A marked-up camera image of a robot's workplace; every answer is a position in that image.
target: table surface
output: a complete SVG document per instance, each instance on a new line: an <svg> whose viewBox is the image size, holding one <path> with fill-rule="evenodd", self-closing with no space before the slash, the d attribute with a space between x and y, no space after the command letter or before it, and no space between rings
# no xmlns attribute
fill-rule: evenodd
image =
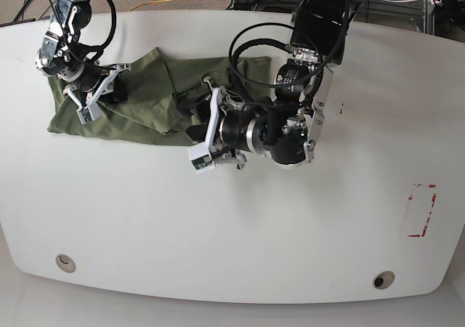
<svg viewBox="0 0 465 327"><path fill-rule="evenodd" d="M123 13L102 64L132 62L153 47L177 58L225 56L238 31L289 18ZM100 44L109 27L108 15L94 16L82 42ZM54 103L34 65L46 29L0 29L0 221L23 272L246 303L385 299L442 282L465 224L463 44L353 23L315 161L283 171L249 156L244 171L199 177L185 148L47 132ZM247 37L258 36L288 41L290 31ZM273 56L273 73L286 61L267 47L245 55ZM58 254L76 262L73 274L57 267ZM384 271L395 282L376 290Z"/></svg>

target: yellow cable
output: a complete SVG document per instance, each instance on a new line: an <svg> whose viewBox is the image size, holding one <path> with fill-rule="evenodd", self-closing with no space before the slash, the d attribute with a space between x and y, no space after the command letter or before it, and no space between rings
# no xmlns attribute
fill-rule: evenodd
<svg viewBox="0 0 465 327"><path fill-rule="evenodd" d="M162 2L171 2L171 1L177 1L177 0L159 0L159 1L150 1L150 2L144 2L142 4L138 4L137 6L133 7L132 9L130 9L130 11L134 11L142 6L145 6L145 5L154 5L154 4L161 4Z"/></svg>

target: green cloth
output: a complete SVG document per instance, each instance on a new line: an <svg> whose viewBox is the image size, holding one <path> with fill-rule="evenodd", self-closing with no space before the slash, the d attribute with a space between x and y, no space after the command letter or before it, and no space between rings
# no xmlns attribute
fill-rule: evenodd
<svg viewBox="0 0 465 327"><path fill-rule="evenodd" d="M240 59L238 69L255 81L268 82L270 64L268 57L246 58ZM171 60L154 49L132 63L131 71L121 74L128 101L117 105L99 102L102 116L85 125L78 119L76 104L63 94L66 83L51 77L49 84L56 114L49 132L150 145L192 145L185 130L199 124L199 119L196 116L182 117L177 105L210 92L208 85L202 82L205 76L212 77L217 86L234 91L228 67L226 57ZM254 99L270 95L269 89L263 87L247 84L246 88Z"/></svg>

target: round hole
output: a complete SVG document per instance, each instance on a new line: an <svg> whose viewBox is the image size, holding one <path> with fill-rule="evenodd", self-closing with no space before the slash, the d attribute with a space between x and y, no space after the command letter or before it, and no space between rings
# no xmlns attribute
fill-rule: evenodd
<svg viewBox="0 0 465 327"><path fill-rule="evenodd" d="M385 271L376 276L373 280L373 287L376 289L389 288L394 282L395 275L391 271Z"/></svg>
<svg viewBox="0 0 465 327"><path fill-rule="evenodd" d="M76 271L76 264L74 261L64 255L64 254L58 254L57 258L55 259L58 267L63 270L65 273L74 273Z"/></svg>

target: green towel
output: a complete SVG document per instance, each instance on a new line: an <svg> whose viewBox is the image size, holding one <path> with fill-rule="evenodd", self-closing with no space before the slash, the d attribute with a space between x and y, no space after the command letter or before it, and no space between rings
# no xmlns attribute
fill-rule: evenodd
<svg viewBox="0 0 465 327"><path fill-rule="evenodd" d="M268 82L271 59L268 57L240 59L238 69L249 78ZM100 103L102 116L81 125L77 106L63 94L66 83L57 77L49 78L55 101L55 117L49 132L66 133L104 140L126 140L150 145L190 146L192 140L185 130L199 124L196 116L185 118L177 110L179 102L193 100L210 92L202 82L205 76L218 86L234 89L226 57L198 60L171 60L154 49L132 63L132 70L121 74L128 91L128 101L117 105ZM269 89L246 85L254 98L269 96Z"/></svg>

